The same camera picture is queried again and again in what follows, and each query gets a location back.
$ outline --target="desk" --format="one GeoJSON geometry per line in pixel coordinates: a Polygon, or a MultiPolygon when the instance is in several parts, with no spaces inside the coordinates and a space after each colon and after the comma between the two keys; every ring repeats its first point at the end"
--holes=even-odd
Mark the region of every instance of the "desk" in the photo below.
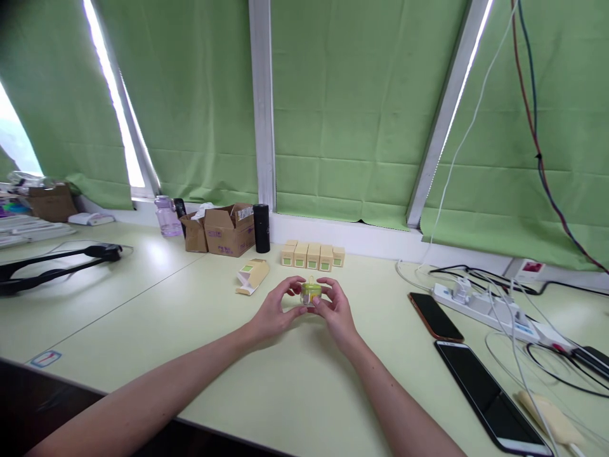
{"type": "MultiPolygon", "coordinates": [[[[14,297],[0,298],[0,357],[27,362],[159,281],[202,257],[184,251],[182,237],[163,238],[159,229],[125,223],[74,226],[77,233],[0,251],[0,262],[37,256],[70,240],[94,239],[133,246],[116,263],[104,263],[48,282],[14,297]]],[[[79,249],[91,242],[70,243],[79,249]]],[[[84,255],[43,262],[17,272],[38,275],[90,260],[84,255]]]]}
{"type": "MultiPolygon", "coordinates": [[[[44,371],[111,392],[239,327],[284,277],[318,275],[282,267],[278,259],[278,246],[264,255],[252,249],[241,258],[206,255],[59,343],[54,349],[62,358],[44,371]],[[267,259],[271,271],[252,296],[236,295],[236,273],[250,258],[267,259]]],[[[414,267],[404,264],[402,268],[412,277],[414,267]]],[[[504,456],[437,354],[434,340],[407,299],[414,288],[397,276],[393,262],[348,256],[346,266],[335,268],[331,276],[349,296],[366,342],[465,453],[504,456]]],[[[522,296],[516,301],[540,319],[522,296]]],[[[536,302],[568,336],[609,353],[609,342],[603,338],[609,322],[606,299],[550,286],[536,302]]],[[[296,297],[284,299],[286,307],[297,303],[296,297]]],[[[510,394],[519,391],[484,345],[484,336],[492,329],[453,310],[447,313],[504,389],[510,394]]],[[[515,371],[508,341],[496,337],[491,343],[515,371]]],[[[562,408],[566,405],[597,433],[609,437],[606,400],[562,385],[553,387],[554,394],[534,374],[528,379],[531,388],[562,408]]],[[[389,455],[355,373],[334,346],[325,324],[314,315],[302,317],[279,340],[235,363],[180,418],[298,456],[389,455]]],[[[590,440],[582,447],[588,457],[606,455],[606,449],[590,440]]]]}

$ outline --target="water bottle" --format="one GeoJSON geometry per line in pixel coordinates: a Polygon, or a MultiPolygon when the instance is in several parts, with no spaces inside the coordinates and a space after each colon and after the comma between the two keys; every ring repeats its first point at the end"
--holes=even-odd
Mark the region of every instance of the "water bottle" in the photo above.
{"type": "Polygon", "coordinates": [[[171,199],[166,195],[159,195],[154,204],[157,206],[157,218],[159,218],[161,234],[165,237],[181,235],[182,226],[171,199]]]}

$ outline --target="green window blind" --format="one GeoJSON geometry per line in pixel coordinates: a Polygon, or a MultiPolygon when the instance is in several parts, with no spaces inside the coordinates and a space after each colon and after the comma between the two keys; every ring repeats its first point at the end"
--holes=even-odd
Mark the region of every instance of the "green window blind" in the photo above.
{"type": "Polygon", "coordinates": [[[43,173],[104,208],[132,209],[121,132],[82,1],[11,3],[0,77],[43,173]]]}
{"type": "MultiPolygon", "coordinates": [[[[576,239],[607,265],[609,3],[536,0],[524,2],[523,10],[533,48],[538,137],[547,180],[576,239]]],[[[495,2],[422,214],[427,236],[509,13],[509,2],[495,2]]],[[[527,50],[520,26],[518,30],[520,61],[530,88],[527,50]]],[[[528,98],[532,103],[530,91],[528,98]]],[[[476,123],[457,156],[434,242],[593,270],[550,206],[536,154],[509,36],[490,73],[476,123]]]]}
{"type": "Polygon", "coordinates": [[[8,156],[6,151],[0,146],[0,181],[5,182],[6,176],[19,168],[15,162],[8,156]]]}
{"type": "Polygon", "coordinates": [[[258,200],[247,0],[99,0],[163,193],[258,200]]]}
{"type": "Polygon", "coordinates": [[[280,213],[407,230],[467,3],[271,3],[280,213]]]}

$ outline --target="packaging box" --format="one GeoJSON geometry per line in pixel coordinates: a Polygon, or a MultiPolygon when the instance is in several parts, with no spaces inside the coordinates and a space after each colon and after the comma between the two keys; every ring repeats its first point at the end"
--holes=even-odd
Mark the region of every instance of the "packaging box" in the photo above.
{"type": "Polygon", "coordinates": [[[64,184],[54,189],[30,187],[27,201],[34,216],[49,222],[68,222],[68,217],[78,214],[70,187],[64,184]]]}
{"type": "Polygon", "coordinates": [[[334,253],[332,252],[332,246],[322,244],[319,251],[319,271],[331,272],[333,263],[334,253]]]}
{"type": "Polygon", "coordinates": [[[306,268],[306,251],[309,248],[308,243],[298,242],[294,248],[294,266],[296,268],[306,268]]]}
{"type": "Polygon", "coordinates": [[[186,238],[184,240],[188,252],[207,252],[207,240],[205,238],[204,222],[205,218],[192,219],[197,214],[189,213],[180,218],[180,222],[186,227],[186,238]]]}
{"type": "Polygon", "coordinates": [[[342,267],[344,265],[344,248],[337,248],[334,246],[332,252],[334,253],[333,266],[342,267]]]}
{"type": "Polygon", "coordinates": [[[285,267],[291,267],[294,265],[294,249],[296,248],[293,244],[286,244],[281,249],[281,264],[285,267]]]}
{"type": "Polygon", "coordinates": [[[322,245],[319,243],[309,243],[309,248],[306,252],[306,267],[310,270],[319,268],[319,251],[322,245]]]}
{"type": "Polygon", "coordinates": [[[210,253],[241,257],[254,245],[254,207],[235,203],[205,212],[205,236],[210,253]]]}
{"type": "Polygon", "coordinates": [[[237,288],[235,292],[243,295],[252,295],[266,275],[268,275],[269,270],[270,267],[266,260],[250,260],[237,272],[237,277],[241,281],[242,286],[237,288]]]}

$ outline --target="small glass bottle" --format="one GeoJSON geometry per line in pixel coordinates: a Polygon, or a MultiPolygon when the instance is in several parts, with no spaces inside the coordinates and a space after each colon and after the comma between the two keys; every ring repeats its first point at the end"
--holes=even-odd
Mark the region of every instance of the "small glass bottle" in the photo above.
{"type": "Polygon", "coordinates": [[[307,307],[314,307],[313,297],[322,295],[322,287],[313,282],[313,276],[309,278],[309,282],[303,284],[303,289],[300,292],[300,302],[307,307]]]}
{"type": "Polygon", "coordinates": [[[157,218],[159,219],[161,234],[164,237],[181,235],[182,226],[171,199],[166,195],[159,195],[154,204],[157,206],[157,218]]]}

